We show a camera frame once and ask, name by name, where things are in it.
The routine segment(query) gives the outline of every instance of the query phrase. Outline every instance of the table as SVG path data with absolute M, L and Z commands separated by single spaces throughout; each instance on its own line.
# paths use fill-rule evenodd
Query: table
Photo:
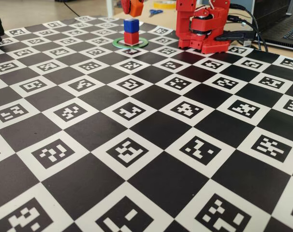
M 293 231 L 293 59 L 82 16 L 0 44 L 0 232 Z

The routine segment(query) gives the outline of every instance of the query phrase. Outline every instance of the wire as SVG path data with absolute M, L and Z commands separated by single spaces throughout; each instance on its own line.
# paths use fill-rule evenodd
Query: wire
M 78 15 L 73 9 L 71 9 L 65 2 L 65 0 L 63 1 L 63 3 L 72 11 L 75 13 L 76 16 L 80 17 L 80 15 Z

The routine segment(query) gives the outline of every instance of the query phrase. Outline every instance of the green ring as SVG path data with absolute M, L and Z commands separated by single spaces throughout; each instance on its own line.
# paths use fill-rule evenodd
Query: green ring
M 141 48 L 141 47 L 145 47 L 145 46 L 148 45 L 148 40 L 145 39 L 145 38 L 141 38 L 141 37 L 139 37 L 139 40 L 142 40 L 143 43 L 140 43 L 140 44 L 137 44 L 137 45 L 134 45 L 134 46 L 126 46 L 126 45 L 118 44 L 118 42 L 123 40 L 123 39 L 124 39 L 124 37 L 117 38 L 117 39 L 113 40 L 113 42 L 112 42 L 113 46 L 118 47 L 118 48 Z

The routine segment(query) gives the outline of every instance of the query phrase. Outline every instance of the wooden table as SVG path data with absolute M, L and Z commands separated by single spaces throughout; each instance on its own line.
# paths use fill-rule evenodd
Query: wooden table
M 150 16 L 150 13 L 149 13 L 150 9 L 154 9 L 152 0 L 148 0 L 147 2 L 144 3 L 144 9 L 143 9 L 142 15 L 137 17 L 137 19 L 139 19 L 140 21 L 145 22 L 145 23 L 150 23 L 150 24 L 159 25 L 162 27 L 172 28 L 174 30 L 176 29 L 176 10 L 175 9 L 173 9 L 173 10 L 164 9 L 163 13 L 149 17 Z M 230 14 L 235 14 L 235 13 L 248 16 L 246 12 L 239 11 L 239 10 L 233 10 L 233 9 L 230 10 Z M 124 19 L 131 18 L 131 16 L 129 14 L 124 14 L 123 12 L 116 14 L 114 17 L 124 18 Z M 245 30 L 246 28 L 248 28 L 248 26 L 243 27 L 243 26 L 241 26 L 241 24 L 227 24 L 225 26 L 225 30 Z M 293 58 L 293 50 L 278 48 L 278 47 L 270 46 L 270 45 L 268 46 L 268 49 L 269 49 L 269 52 Z

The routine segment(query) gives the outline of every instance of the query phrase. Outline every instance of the black square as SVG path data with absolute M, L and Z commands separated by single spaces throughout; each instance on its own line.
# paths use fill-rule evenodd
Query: black square
M 65 129 L 87 150 L 92 151 L 125 131 L 125 127 L 103 113 L 97 113 Z
M 34 218 L 34 215 L 30 214 L 30 210 L 36 210 L 38 216 Z M 22 222 L 17 220 L 17 225 L 12 225 L 13 223 L 10 219 L 20 217 L 28 223 L 23 225 Z M 39 202 L 35 198 L 32 198 L 10 214 L 0 219 L 0 231 L 34 231 L 32 227 L 39 226 L 35 231 L 40 232 L 52 224 L 52 222 L 52 219 L 45 212 Z
M 270 65 L 264 70 L 264 73 L 277 76 L 289 81 L 293 81 L 293 69 L 287 69 L 278 65 Z
M 231 106 L 228 107 L 228 110 L 248 118 L 252 118 L 259 111 L 259 109 L 260 108 L 255 105 L 251 105 L 240 100 L 236 100 Z
M 211 143 L 195 136 L 189 140 L 180 151 L 194 158 L 204 165 L 208 165 L 210 161 L 220 152 L 220 148 Z
M 138 72 L 135 72 L 134 75 L 151 83 L 157 83 L 162 79 L 170 76 L 171 72 L 157 68 L 155 66 L 148 66 Z
M 224 77 L 219 77 L 216 81 L 214 81 L 212 83 L 217 86 L 224 87 L 226 89 L 232 89 L 236 85 L 239 84 L 239 82 L 237 82 L 237 81 L 232 81 L 232 80 L 226 79 Z
M 235 223 L 237 215 L 241 220 Z M 228 225 L 233 225 L 232 227 L 235 232 L 242 232 L 246 228 L 251 216 L 234 206 L 232 202 L 228 202 L 219 195 L 214 194 L 195 219 L 211 231 L 214 230 L 216 222 L 222 219 Z
M 12 155 L 0 162 L 0 183 L 0 206 L 2 206 L 39 181 L 17 155 Z
M 111 66 L 89 74 L 90 77 L 93 77 L 94 79 L 105 84 L 109 84 L 110 82 L 116 81 L 127 75 L 128 73 Z
M 273 107 L 283 96 L 283 94 L 279 92 L 275 92 L 250 83 L 239 90 L 236 95 L 268 107 Z
M 37 114 L 1 129 L 0 134 L 12 149 L 17 152 L 60 130 L 57 125 L 43 114 Z
M 133 118 L 136 118 L 137 116 L 143 114 L 146 110 L 133 104 L 132 102 L 128 102 L 123 106 L 120 106 L 119 108 L 113 110 L 114 113 L 121 116 L 122 118 L 130 121 Z
M 250 82 L 259 74 L 257 71 L 242 68 L 236 65 L 230 65 L 220 73 L 246 82 Z
M 200 121 L 195 128 L 230 146 L 238 147 L 254 129 L 254 126 L 215 110 Z
M 119 102 L 120 100 L 123 100 L 126 97 L 126 94 L 117 91 L 112 87 L 103 86 L 89 93 L 81 95 L 79 98 L 85 101 L 87 104 L 93 106 L 94 108 L 98 110 L 103 110 Z
M 129 183 L 176 217 L 207 181 L 208 178 L 199 172 L 163 152 L 134 175 Z
M 25 99 L 42 112 L 73 98 L 74 95 L 65 91 L 61 87 L 55 86 L 30 95 Z
M 236 150 L 212 179 L 271 214 L 290 175 Z
M 272 157 L 280 162 L 284 162 L 292 147 L 265 135 L 259 137 L 252 149 L 264 155 Z
M 182 78 L 174 77 L 170 81 L 166 82 L 165 85 L 175 88 L 177 90 L 182 90 L 188 85 L 190 85 L 191 83 L 192 82 L 183 80 Z
M 293 116 L 271 109 L 258 127 L 293 141 Z
M 166 149 L 190 128 L 184 122 L 157 111 L 131 127 L 131 130 Z
M 152 85 L 134 94 L 132 97 L 159 110 L 177 99 L 179 95 L 159 86 Z
M 125 167 L 131 166 L 147 152 L 146 148 L 130 138 L 123 140 L 107 151 L 110 156 Z
M 65 122 L 68 122 L 70 120 L 73 120 L 74 118 L 81 116 L 82 114 L 85 114 L 86 112 L 87 111 L 78 104 L 72 103 L 54 111 L 53 113 L 59 116 Z
M 181 60 L 181 61 L 189 63 L 189 64 L 194 64 L 194 63 L 200 61 L 201 59 L 204 59 L 205 57 L 197 55 L 197 54 L 193 54 L 190 52 L 181 52 L 181 53 L 173 56 L 172 58 L 177 59 L 177 60 Z
M 187 118 L 193 118 L 204 109 L 198 107 L 194 104 L 188 103 L 186 101 L 181 102 L 180 104 L 176 105 L 174 108 L 170 109 L 171 111 L 180 114 Z
M 94 155 L 88 154 L 43 181 L 43 185 L 73 220 L 76 220 L 122 182 L 121 177 Z
M 103 231 L 111 231 L 105 223 L 107 219 L 110 219 L 118 228 L 126 226 L 130 231 L 135 232 L 143 232 L 153 221 L 153 218 L 128 197 L 123 197 L 104 215 L 96 220 L 96 223 Z
M 177 74 L 193 79 L 195 81 L 204 82 L 214 76 L 216 73 L 192 65 L 179 71 Z
M 222 90 L 200 84 L 193 88 L 188 93 L 184 94 L 185 97 L 193 99 L 194 101 L 211 106 L 213 108 L 219 107 L 226 101 L 231 94 Z

